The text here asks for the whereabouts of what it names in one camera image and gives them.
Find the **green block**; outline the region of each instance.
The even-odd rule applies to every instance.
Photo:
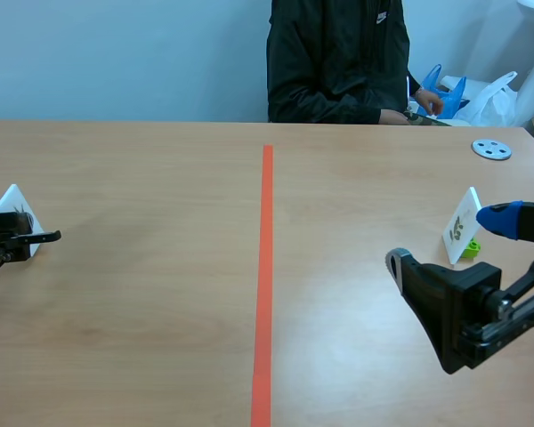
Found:
[[[479,245],[479,242],[476,241],[475,238],[471,240],[471,243],[469,243],[469,246],[466,247],[466,250],[461,255],[461,258],[474,258],[479,254],[481,251],[481,245]]]

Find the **wooden table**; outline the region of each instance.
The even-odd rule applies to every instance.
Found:
[[[503,163],[477,138],[508,143]],[[441,371],[384,266],[446,263],[465,190],[534,201],[519,129],[0,122],[63,239],[0,270],[0,427],[247,427],[262,149],[273,144],[273,427],[534,426],[534,330]],[[534,245],[479,234],[505,285]]]

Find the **blue object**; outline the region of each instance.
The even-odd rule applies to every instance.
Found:
[[[518,240],[518,220],[522,204],[522,201],[518,201],[483,207],[477,213],[477,222],[491,233]]]
[[[444,92],[437,89],[437,81],[439,80],[439,74],[441,73],[441,64],[436,65],[431,72],[427,75],[423,83],[421,84],[424,89],[437,93],[439,97],[445,103],[445,108],[443,112],[437,116],[437,118],[451,119],[461,108],[461,99],[463,98],[463,93],[465,92],[466,86],[466,77],[463,77],[455,90],[452,92]],[[423,107],[419,107],[417,114],[421,116],[427,116],[427,112]]]

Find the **white wall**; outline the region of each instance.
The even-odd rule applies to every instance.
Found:
[[[440,62],[523,79],[534,63],[515,0],[404,3],[419,78]],[[270,13],[271,0],[0,0],[0,118],[264,121]]]
[[[0,118],[267,117],[269,0],[0,0]]]
[[[534,65],[534,24],[516,0],[404,0],[411,38],[412,73],[422,79],[435,66],[442,74],[494,81],[509,71],[518,89]]]

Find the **logo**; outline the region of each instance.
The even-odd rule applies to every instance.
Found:
[[[385,21],[385,19],[388,17],[388,12],[382,12],[377,15],[377,21],[376,24],[381,24]]]

